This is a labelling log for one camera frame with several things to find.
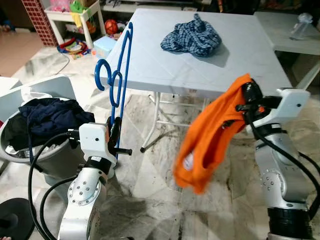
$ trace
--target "red ball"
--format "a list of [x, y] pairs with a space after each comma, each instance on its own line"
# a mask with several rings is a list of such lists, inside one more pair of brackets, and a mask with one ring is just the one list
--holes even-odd
[[118, 32], [117, 22], [109, 19], [104, 23], [104, 28], [107, 34], [116, 34]]

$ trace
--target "brick wall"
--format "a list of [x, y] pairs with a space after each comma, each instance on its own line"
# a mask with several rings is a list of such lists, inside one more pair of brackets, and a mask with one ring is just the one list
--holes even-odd
[[22, 3], [43, 45], [56, 47], [57, 39], [40, 0], [22, 0]]

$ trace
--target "tiled floor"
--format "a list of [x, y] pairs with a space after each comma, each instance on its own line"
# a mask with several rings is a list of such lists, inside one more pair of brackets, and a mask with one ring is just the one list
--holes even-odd
[[[70, 63], [61, 73], [71, 81], [80, 105], [103, 123], [110, 113], [108, 91], [96, 90], [96, 59], [87, 55]], [[54, 48], [39, 51], [13, 77], [23, 84], [54, 75], [66, 59]], [[320, 163], [320, 95], [315, 90], [299, 117], [285, 126], [295, 146]], [[173, 162], [186, 132], [184, 127], [157, 125], [144, 153], [139, 149], [150, 129], [154, 104], [149, 92], [128, 89], [121, 130], [121, 147], [132, 148], [132, 156], [121, 156], [115, 177], [108, 182], [107, 199], [101, 208], [101, 240], [265, 240], [268, 214], [262, 197], [260, 174], [254, 160], [254, 139], [245, 132], [230, 143], [224, 162], [215, 171], [204, 195], [182, 189], [173, 178]], [[171, 95], [164, 95], [172, 100]], [[198, 102], [176, 97], [174, 101]], [[166, 105], [161, 120], [186, 121], [198, 113], [192, 108]], [[10, 163], [0, 175], [0, 203], [27, 197], [29, 167]], [[37, 209], [48, 189], [41, 173], [35, 172], [33, 197]], [[54, 235], [59, 230], [66, 206], [52, 194], [45, 219]], [[313, 235], [320, 239], [320, 212], [312, 221]], [[31, 240], [40, 240], [34, 230]]]
[[0, 31], [0, 76], [11, 77], [43, 44], [37, 33]]

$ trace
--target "blue plaid cloth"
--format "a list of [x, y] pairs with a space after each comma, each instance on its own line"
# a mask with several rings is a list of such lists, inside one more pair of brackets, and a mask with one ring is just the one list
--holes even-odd
[[208, 57], [219, 47], [221, 42], [220, 36], [210, 23], [202, 21], [196, 13], [194, 20], [176, 24], [174, 31], [164, 38], [160, 46], [166, 51]]

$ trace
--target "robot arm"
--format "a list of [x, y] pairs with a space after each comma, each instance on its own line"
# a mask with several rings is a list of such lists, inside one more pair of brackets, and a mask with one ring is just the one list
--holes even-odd
[[311, 189], [303, 172], [291, 160], [260, 139], [262, 136], [299, 159], [299, 152], [282, 125], [299, 114], [310, 94], [292, 88], [277, 91], [280, 96], [263, 97], [255, 82], [247, 83], [242, 87], [246, 104], [238, 105], [237, 111], [244, 111], [248, 132], [253, 130], [252, 126], [255, 128], [255, 160], [260, 170], [269, 215], [270, 232], [267, 239], [311, 240], [313, 236], [306, 203]]
[[70, 184], [68, 205], [63, 215], [60, 240], [95, 240], [100, 226], [100, 208], [106, 200], [106, 184], [112, 178], [117, 154], [132, 150], [116, 148], [121, 119], [109, 124], [86, 123], [79, 128], [81, 149], [87, 162]]

